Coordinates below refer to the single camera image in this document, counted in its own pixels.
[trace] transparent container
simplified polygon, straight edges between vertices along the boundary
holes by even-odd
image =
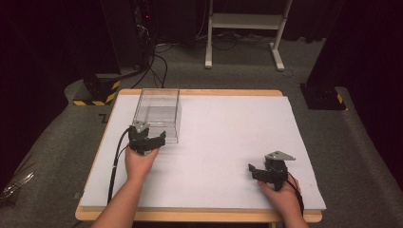
[[[165,143],[178,143],[181,114],[178,89],[144,88],[133,123],[137,120],[150,124],[148,138],[158,137],[165,131]]]

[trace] wire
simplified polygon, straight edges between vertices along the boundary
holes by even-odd
[[[148,73],[148,71],[151,69],[151,66],[152,66],[153,63],[154,63],[154,51],[153,51],[151,63],[148,65],[147,70],[146,70],[145,73],[143,74],[142,78],[140,78],[140,80],[139,80],[134,86],[132,86],[131,88],[134,88],[136,85],[138,85],[138,84],[143,80],[143,78],[145,77],[145,75],[146,75],[146,74]]]
[[[160,55],[154,55],[154,56],[163,60],[163,63],[165,64],[165,73],[163,74],[163,81],[161,82],[161,88],[165,88],[165,79],[166,79],[166,73],[168,71],[168,64],[166,63],[166,60]]]
[[[279,171],[277,171],[277,170],[273,167],[273,165],[270,164],[270,168],[275,171],[275,173],[278,175],[279,178],[281,178],[283,181],[286,181],[288,184],[290,184],[290,186],[296,191],[296,197],[297,197],[297,200],[298,200],[299,209],[300,209],[301,214],[303,215],[304,204],[303,204],[303,200],[302,200],[302,195],[301,195],[301,193],[300,193],[299,190],[298,190],[298,183],[297,183],[296,179],[294,178],[294,176],[293,176],[290,172],[287,172],[287,173],[293,178],[293,180],[294,180],[294,182],[296,183],[296,186],[297,186],[297,187],[295,187],[295,186],[288,180],[288,178],[285,179],[285,178],[279,173]]]
[[[215,48],[215,49],[218,49],[218,50],[230,50],[230,49],[234,48],[238,43],[238,39],[237,39],[237,37],[235,37],[235,35],[232,32],[230,32],[229,34],[231,35],[229,38],[226,35],[217,36],[217,37],[223,42],[234,42],[234,44],[231,47],[221,48],[221,47],[217,47],[217,46],[214,46],[214,45],[211,45],[211,46],[213,48]]]
[[[71,226],[71,228],[75,228],[79,226],[81,223],[83,223],[81,220],[77,220],[77,222],[73,226]]]
[[[115,185],[115,176],[116,176],[116,169],[118,167],[118,162],[119,162],[119,157],[121,156],[122,152],[127,148],[127,146],[122,150],[119,151],[121,148],[122,140],[124,139],[125,134],[130,130],[130,127],[125,130],[125,132],[122,134],[121,138],[119,139],[118,147],[116,148],[116,154],[115,154],[115,159],[113,161],[113,166],[112,166],[112,174],[110,175],[110,183],[109,183],[109,192],[107,194],[107,203],[112,200],[112,194],[113,194],[113,186]]]

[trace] cable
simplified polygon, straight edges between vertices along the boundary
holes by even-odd
[[[81,220],[77,220],[76,223],[73,226],[71,226],[71,228],[75,228],[79,226],[81,223],[83,223]]]
[[[288,174],[293,178],[293,180],[294,180],[294,182],[296,183],[297,187],[295,187],[288,179],[285,179],[285,178],[279,173],[279,171],[277,171],[277,170],[273,167],[273,165],[270,165],[270,167],[271,167],[271,169],[273,169],[273,170],[275,171],[275,173],[278,175],[279,178],[281,178],[283,181],[286,181],[288,184],[290,184],[290,186],[296,191],[296,197],[297,197],[298,204],[299,204],[299,210],[300,210],[301,214],[303,215],[303,210],[304,210],[304,207],[305,207],[305,206],[304,206],[304,204],[303,204],[302,195],[301,195],[301,193],[300,193],[299,190],[298,190],[297,181],[296,181],[296,179],[294,178],[294,176],[293,176],[290,172],[288,172]]]
[[[124,149],[122,149],[122,151],[119,151],[119,150],[121,148],[122,140],[124,139],[125,134],[129,130],[130,130],[130,127],[125,130],[125,132],[122,134],[121,138],[119,139],[118,147],[116,149],[115,159],[113,161],[112,174],[110,175],[109,192],[107,194],[107,203],[109,203],[110,200],[112,200],[113,186],[115,185],[115,176],[116,176],[116,169],[118,167],[119,157],[121,156],[122,152],[127,148],[127,146]]]
[[[163,74],[163,81],[161,82],[161,88],[165,88],[165,79],[166,79],[166,73],[168,71],[168,64],[166,63],[166,60],[160,55],[154,55],[154,56],[163,60],[163,63],[165,64],[165,73]]]
[[[145,73],[143,74],[142,78],[140,78],[140,80],[139,80],[134,86],[132,86],[131,88],[134,88],[136,85],[138,85],[138,84],[143,80],[143,78],[145,77],[145,75],[146,75],[146,74],[148,73],[148,71],[151,69],[151,66],[152,66],[153,63],[154,63],[154,51],[153,51],[151,63],[148,65],[147,70],[146,70]]]

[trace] wrist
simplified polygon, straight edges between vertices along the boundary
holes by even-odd
[[[282,218],[283,218],[284,223],[287,228],[308,227],[308,224],[306,223],[305,218],[303,218],[303,215],[300,213],[299,210],[287,211],[286,213],[283,213],[281,215],[282,215]]]

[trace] metal stand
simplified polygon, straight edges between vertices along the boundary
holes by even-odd
[[[228,29],[270,29],[277,30],[276,40],[270,43],[270,49],[279,71],[284,70],[284,64],[278,53],[278,45],[281,35],[287,22],[288,12],[290,11],[293,0],[287,0],[282,15],[261,15],[261,14],[235,14],[235,13],[213,13],[213,0],[210,0],[207,47],[205,52],[205,67],[213,66],[212,32],[213,28]]]

